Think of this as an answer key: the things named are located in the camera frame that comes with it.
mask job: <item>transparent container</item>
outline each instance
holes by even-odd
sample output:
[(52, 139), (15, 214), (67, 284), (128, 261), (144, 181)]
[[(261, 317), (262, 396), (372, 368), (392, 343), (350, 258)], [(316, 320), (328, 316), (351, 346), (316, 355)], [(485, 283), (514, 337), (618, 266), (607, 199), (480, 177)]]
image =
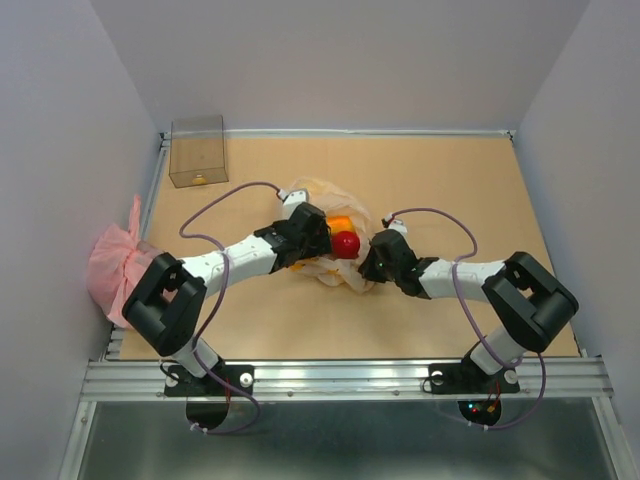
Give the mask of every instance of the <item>transparent container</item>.
[(176, 188), (229, 181), (222, 115), (172, 122), (169, 177)]

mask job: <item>wooden table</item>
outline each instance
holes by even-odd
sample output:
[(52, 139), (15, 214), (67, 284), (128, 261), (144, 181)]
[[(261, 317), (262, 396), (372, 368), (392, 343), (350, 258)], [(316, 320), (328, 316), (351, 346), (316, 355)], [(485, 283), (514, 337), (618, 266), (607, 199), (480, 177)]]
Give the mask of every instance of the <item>wooden table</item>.
[[(507, 139), (232, 138), (227, 154), (229, 183), (176, 189), (165, 168), (150, 243), (175, 257), (209, 251), (205, 241), (178, 236), (195, 210), (247, 181), (268, 180), (287, 188), (296, 178), (311, 176), (354, 194), (375, 219), (413, 206), (446, 210), (476, 235), (476, 261), (524, 250), (550, 268)], [(245, 190), (214, 207), (190, 231), (209, 233), (230, 245), (270, 224), (277, 208), (271, 190)], [(416, 213), (404, 220), (418, 256), (453, 259), (470, 250), (465, 234), (446, 219)], [(213, 301), (205, 303), (203, 317)], [(471, 308), (484, 332), (499, 325), (490, 306), (472, 303)], [(288, 270), (231, 287), (205, 339), (225, 358), (254, 360), (461, 357), (477, 341), (457, 300), (411, 298), (390, 284), (359, 295), (344, 285), (327, 287)], [(578, 354), (570, 327), (547, 354)], [(136, 332), (126, 333), (121, 359), (156, 357)]]

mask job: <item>white wall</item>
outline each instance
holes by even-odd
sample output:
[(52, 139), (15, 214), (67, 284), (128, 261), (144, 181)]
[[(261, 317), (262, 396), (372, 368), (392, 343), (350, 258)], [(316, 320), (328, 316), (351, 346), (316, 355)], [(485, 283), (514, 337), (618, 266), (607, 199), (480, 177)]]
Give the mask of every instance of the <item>white wall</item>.
[(92, 0), (156, 125), (514, 128), (588, 0)]
[(516, 136), (574, 328), (601, 353), (640, 462), (640, 3), (592, 0)]
[(57, 478), (106, 321), (92, 243), (144, 193), (157, 133), (88, 0), (0, 17), (0, 478)]

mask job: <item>red ball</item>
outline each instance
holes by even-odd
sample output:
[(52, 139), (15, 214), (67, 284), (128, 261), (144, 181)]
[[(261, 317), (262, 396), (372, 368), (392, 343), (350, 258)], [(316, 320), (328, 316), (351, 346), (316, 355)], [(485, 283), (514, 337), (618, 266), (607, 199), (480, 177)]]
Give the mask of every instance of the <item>red ball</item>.
[(353, 232), (338, 232), (331, 237), (331, 248), (333, 254), (338, 258), (354, 259), (358, 258), (360, 250), (360, 239)]

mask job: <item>plastic bag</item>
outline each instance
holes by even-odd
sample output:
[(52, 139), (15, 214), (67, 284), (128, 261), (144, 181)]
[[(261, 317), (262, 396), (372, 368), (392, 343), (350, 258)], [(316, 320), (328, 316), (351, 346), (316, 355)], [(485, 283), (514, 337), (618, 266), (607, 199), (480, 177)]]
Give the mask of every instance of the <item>plastic bag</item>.
[(373, 232), (371, 214), (353, 195), (345, 192), (336, 185), (315, 178), (299, 178), (289, 191), (307, 189), (313, 205), (325, 212), (327, 218), (347, 216), (355, 227), (355, 233), (360, 239), (358, 258), (354, 260), (331, 259), (318, 257), (301, 260), (291, 270), (316, 277), (325, 285), (335, 287), (346, 283), (354, 291), (364, 293), (373, 287), (374, 283), (362, 278), (358, 267), (369, 252), (369, 240)]
[(129, 231), (112, 224), (96, 242), (87, 267), (87, 289), (107, 318), (120, 327), (130, 328), (122, 316), (122, 307), (161, 252), (141, 242), (140, 197), (133, 199), (129, 213)]

